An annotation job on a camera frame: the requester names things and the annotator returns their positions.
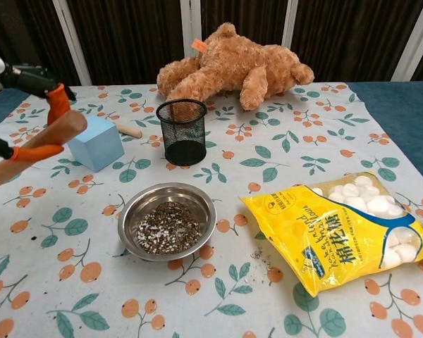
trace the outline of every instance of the table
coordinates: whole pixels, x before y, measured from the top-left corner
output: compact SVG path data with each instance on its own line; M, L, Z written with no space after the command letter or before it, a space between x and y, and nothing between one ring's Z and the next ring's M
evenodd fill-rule
M164 159L155 116L163 100L154 86L73 89L73 108L139 126L143 138L121 135L125 155L99 173L66 149L0 187L3 336L394 337L396 330L409 337L412 330L421 337L423 318L417 328L413 317L423 315L423 262L313 299L238 198L370 169L423 222L423 177L346 84L296 87L246 113L237 93L211 98L207 157L189 168ZM0 124L0 137L30 138L44 127L47 108L30 96ZM241 164L249 158L263 164ZM206 246L169 264L133 257L117 234L124 203L162 182L203 189L219 219ZM411 300L408 289L420 298ZM392 327L396 318L403 322Z

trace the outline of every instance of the stainless steel bowl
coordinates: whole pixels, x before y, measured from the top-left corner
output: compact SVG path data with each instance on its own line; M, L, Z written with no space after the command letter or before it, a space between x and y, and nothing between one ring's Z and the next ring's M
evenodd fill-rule
M159 204L164 202L178 202L184 204L199 222L202 236L196 244L188 250L155 255L147 253L137 242L133 241L130 230L141 219L151 213ZM192 254L204 245L216 224L216 209L213 201L201 189L183 183L157 184L142 190L125 205L118 222L118 233L121 241L129 252L146 261L171 261Z

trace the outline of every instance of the light blue block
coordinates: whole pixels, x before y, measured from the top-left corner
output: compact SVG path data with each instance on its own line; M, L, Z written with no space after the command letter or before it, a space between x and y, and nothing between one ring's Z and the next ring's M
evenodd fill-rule
M87 117L87 128L68 142L73 157L94 172L105 168L124 154L119 131L114 123L95 116Z

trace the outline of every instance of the mixed seeds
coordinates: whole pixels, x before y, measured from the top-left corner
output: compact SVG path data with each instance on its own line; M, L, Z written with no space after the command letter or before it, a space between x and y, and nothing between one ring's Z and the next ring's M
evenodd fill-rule
M186 206L177 202L160 204L132 229L135 243L149 254L175 254L199 240L199 222Z

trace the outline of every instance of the black mesh cup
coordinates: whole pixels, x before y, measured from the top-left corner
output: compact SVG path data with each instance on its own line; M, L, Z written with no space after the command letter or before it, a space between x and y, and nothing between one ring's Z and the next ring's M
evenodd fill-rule
M175 165L202 161L205 149L204 115L207 107L192 99L167 101L157 109L166 160Z

